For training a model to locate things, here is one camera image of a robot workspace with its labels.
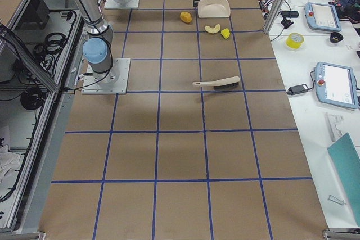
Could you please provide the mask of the yellow green sponge piece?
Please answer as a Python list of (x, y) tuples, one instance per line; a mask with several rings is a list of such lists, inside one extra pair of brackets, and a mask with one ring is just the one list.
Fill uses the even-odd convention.
[(229, 28), (222, 29), (220, 33), (224, 39), (228, 39), (231, 35)]

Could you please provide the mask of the orange potato toy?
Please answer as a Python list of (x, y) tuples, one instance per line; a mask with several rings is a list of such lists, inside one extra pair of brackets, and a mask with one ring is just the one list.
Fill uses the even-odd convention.
[(192, 15), (189, 12), (182, 11), (180, 13), (180, 19), (182, 22), (189, 24), (192, 22)]

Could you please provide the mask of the near teach pendant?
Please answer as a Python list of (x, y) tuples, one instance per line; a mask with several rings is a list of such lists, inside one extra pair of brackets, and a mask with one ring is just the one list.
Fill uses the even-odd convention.
[(351, 67), (318, 62), (315, 67), (314, 88), (320, 102), (358, 109), (356, 78)]

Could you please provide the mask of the yellow tape roll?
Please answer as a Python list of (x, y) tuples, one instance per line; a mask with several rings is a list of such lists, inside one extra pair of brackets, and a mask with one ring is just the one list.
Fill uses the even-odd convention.
[(304, 37), (299, 33), (290, 33), (286, 40), (286, 45), (292, 49), (298, 49), (304, 42)]

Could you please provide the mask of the white crumpled cloth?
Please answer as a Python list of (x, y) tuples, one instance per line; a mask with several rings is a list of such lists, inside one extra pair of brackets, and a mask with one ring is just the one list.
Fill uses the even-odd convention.
[(20, 167), (20, 155), (9, 151), (6, 144), (1, 146), (1, 182)]

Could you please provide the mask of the teal board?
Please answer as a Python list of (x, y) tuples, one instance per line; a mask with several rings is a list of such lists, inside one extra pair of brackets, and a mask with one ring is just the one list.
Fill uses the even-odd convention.
[(345, 133), (327, 150), (359, 225), (359, 155), (350, 134)]

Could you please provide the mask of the black power adapter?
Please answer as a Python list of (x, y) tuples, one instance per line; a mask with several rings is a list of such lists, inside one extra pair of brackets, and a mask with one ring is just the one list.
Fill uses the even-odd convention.
[(287, 95), (293, 96), (297, 94), (303, 94), (309, 91), (310, 88), (306, 84), (299, 84), (289, 87), (286, 91)]

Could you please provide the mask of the far teach pendant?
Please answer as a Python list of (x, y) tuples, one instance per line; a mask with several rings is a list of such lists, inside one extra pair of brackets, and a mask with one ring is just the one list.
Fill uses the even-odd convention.
[(313, 30), (340, 32), (342, 27), (334, 6), (308, 2), (304, 6), (308, 26)]

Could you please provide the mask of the beige plastic dustpan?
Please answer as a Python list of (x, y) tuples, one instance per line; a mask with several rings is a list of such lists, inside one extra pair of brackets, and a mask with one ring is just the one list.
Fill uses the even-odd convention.
[(227, 0), (200, 0), (197, 15), (198, 18), (229, 18), (230, 4)]

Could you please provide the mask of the teach pendant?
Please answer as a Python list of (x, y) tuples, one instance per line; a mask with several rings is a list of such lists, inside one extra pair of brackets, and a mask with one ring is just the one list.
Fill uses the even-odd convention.
[(308, 26), (313, 30), (340, 32), (342, 27), (334, 6), (308, 2), (304, 6)]
[(358, 109), (356, 78), (351, 67), (318, 62), (315, 67), (314, 88), (320, 102)]

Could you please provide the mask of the beige hand brush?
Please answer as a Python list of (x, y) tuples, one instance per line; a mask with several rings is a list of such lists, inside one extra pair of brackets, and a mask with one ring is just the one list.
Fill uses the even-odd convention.
[(229, 90), (238, 87), (239, 83), (240, 77), (233, 76), (215, 81), (197, 81), (193, 82), (192, 85), (194, 87), (213, 87), (215, 90)]

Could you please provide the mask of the pale curved peel piece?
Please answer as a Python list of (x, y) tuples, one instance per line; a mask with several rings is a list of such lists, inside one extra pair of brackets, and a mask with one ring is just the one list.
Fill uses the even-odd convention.
[(220, 25), (220, 24), (216, 24), (214, 27), (205, 26), (204, 29), (205, 29), (205, 31), (206, 31), (207, 33), (215, 34), (215, 33), (220, 32), (220, 30), (221, 30), (221, 25)]

